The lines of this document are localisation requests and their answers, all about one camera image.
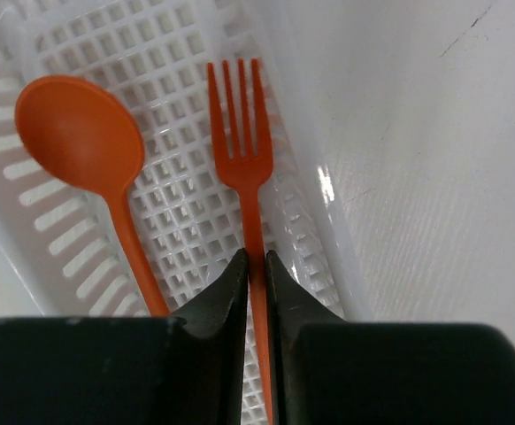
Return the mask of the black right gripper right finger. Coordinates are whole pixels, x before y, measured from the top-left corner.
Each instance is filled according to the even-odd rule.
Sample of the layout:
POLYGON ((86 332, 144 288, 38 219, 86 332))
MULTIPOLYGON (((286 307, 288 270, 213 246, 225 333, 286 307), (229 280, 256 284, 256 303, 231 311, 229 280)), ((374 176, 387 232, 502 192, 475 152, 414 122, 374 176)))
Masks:
POLYGON ((350 322, 265 257, 277 424, 515 424, 515 348, 479 323, 350 322))

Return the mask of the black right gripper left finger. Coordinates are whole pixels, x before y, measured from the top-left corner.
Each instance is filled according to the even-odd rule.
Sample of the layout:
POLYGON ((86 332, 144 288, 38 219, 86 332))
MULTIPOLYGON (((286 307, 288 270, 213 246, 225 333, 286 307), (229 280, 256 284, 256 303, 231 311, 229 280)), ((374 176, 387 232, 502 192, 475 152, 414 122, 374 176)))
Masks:
POLYGON ((166 317, 0 319, 0 424, 237 424, 249 259, 166 317))

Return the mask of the orange plastic fork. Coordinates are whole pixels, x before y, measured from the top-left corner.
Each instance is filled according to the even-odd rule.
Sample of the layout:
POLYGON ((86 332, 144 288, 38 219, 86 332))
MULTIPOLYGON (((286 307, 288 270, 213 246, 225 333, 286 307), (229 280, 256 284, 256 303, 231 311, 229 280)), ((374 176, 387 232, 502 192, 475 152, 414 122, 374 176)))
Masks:
POLYGON ((217 175, 239 197, 244 247, 250 260, 249 286, 257 359, 264 393, 267 420, 273 423, 272 378, 268 338, 265 282, 265 248, 258 200, 260 187, 273 172, 273 142, 266 110, 265 90, 260 79, 260 64, 250 61, 253 105, 249 105, 244 61, 239 59, 242 133, 238 133, 229 65, 222 62, 227 110, 233 151, 227 148, 227 133, 219 99, 214 65, 206 65, 211 117, 211 142, 217 175))

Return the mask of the orange plastic spoon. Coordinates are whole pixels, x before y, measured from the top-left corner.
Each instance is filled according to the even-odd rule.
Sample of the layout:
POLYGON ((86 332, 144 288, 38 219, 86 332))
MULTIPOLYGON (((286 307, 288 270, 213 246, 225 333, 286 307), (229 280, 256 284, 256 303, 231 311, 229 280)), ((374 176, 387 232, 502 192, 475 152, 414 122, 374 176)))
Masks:
POLYGON ((134 117, 114 95, 92 82, 49 75, 21 90, 14 120, 21 142, 44 170, 104 200, 150 314, 169 314, 128 201, 145 160, 134 117))

